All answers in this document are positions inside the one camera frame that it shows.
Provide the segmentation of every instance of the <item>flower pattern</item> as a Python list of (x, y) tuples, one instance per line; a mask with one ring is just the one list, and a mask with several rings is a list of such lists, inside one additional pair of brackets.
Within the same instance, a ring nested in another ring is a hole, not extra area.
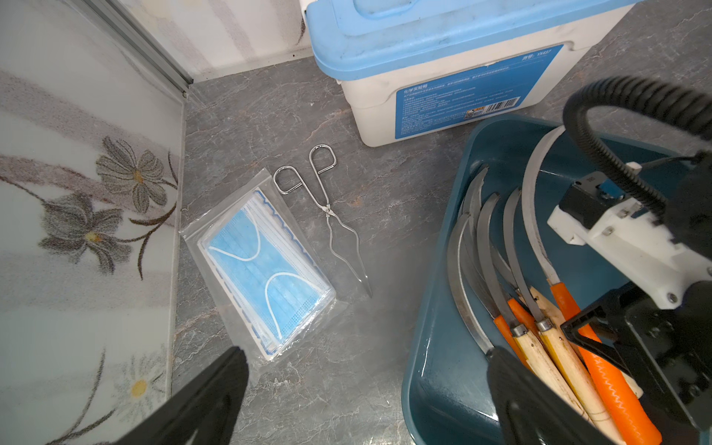
[(102, 155), (96, 162), (96, 172), (109, 192), (131, 193), (136, 211), (146, 213), (149, 199), (159, 206), (168, 200), (163, 180), (163, 163), (149, 150), (136, 160), (128, 142), (104, 137), (104, 148), (109, 156)]
[(43, 201), (42, 227), (49, 235), (39, 246), (51, 253), (79, 262), (86, 249), (99, 258), (99, 270), (113, 273), (114, 263), (128, 261), (131, 246), (112, 236), (122, 222), (122, 210), (94, 211), (91, 200), (81, 193)]
[(114, 383), (114, 413), (123, 422), (136, 424), (163, 403), (166, 397), (166, 350), (141, 358), (131, 357), (122, 366), (123, 376)]

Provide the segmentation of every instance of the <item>gray marble countertop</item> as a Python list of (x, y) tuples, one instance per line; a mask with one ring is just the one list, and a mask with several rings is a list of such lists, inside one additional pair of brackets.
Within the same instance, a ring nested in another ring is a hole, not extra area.
[[(616, 74), (663, 78), (710, 91), (710, 23), (708, 0), (638, 4), (543, 102), (519, 113), (560, 121), (571, 93)], [(324, 175), (325, 186), (333, 207), (362, 237), (375, 292), (368, 298), (348, 269), (332, 260), (325, 220), (308, 196), (286, 196), (339, 298), (350, 305), (261, 375), (246, 395), (233, 442), (411, 443), (401, 412), (401, 383), (430, 255), (465, 142), (476, 124), (366, 147), (341, 87), (313, 58), (199, 83), (192, 94), (202, 104), (191, 103), (187, 109), (182, 225), (262, 168), (274, 171), (292, 164), (309, 172), (305, 179), (310, 182), (308, 151), (329, 144), (339, 164)], [(705, 146), (621, 110), (595, 110), (592, 122), (597, 130), (680, 152)], [(177, 293), (174, 391), (231, 345), (184, 242)]]

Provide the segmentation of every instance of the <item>floral wall panel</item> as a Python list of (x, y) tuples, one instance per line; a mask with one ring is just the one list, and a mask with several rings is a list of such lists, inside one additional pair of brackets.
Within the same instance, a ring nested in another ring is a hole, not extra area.
[(168, 397), (182, 126), (70, 4), (0, 2), (0, 443), (114, 441)]

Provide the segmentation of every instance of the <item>black cable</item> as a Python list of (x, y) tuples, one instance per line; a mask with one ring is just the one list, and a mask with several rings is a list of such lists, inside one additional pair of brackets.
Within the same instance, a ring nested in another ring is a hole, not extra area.
[(694, 156), (673, 156), (673, 157), (661, 157), (660, 159), (656, 159), (654, 161), (648, 161), (648, 162), (643, 162), (640, 164), (640, 167), (642, 167), (641, 171), (645, 170), (650, 170), (654, 169), (657, 167), (660, 167), (661, 165), (668, 164), (670, 162), (675, 162), (675, 161), (691, 161), (695, 159)]
[(660, 80), (617, 76), (581, 88), (564, 106), (564, 126), (576, 145), (618, 187), (662, 219), (667, 204), (665, 196), (623, 163), (589, 125), (586, 113), (601, 105), (625, 108), (673, 125), (702, 140), (710, 140), (712, 97)]

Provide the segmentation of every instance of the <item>white wall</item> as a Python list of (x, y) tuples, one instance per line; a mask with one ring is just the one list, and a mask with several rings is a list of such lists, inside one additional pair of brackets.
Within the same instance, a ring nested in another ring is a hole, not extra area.
[(298, 0), (119, 0), (196, 82), (311, 56)]

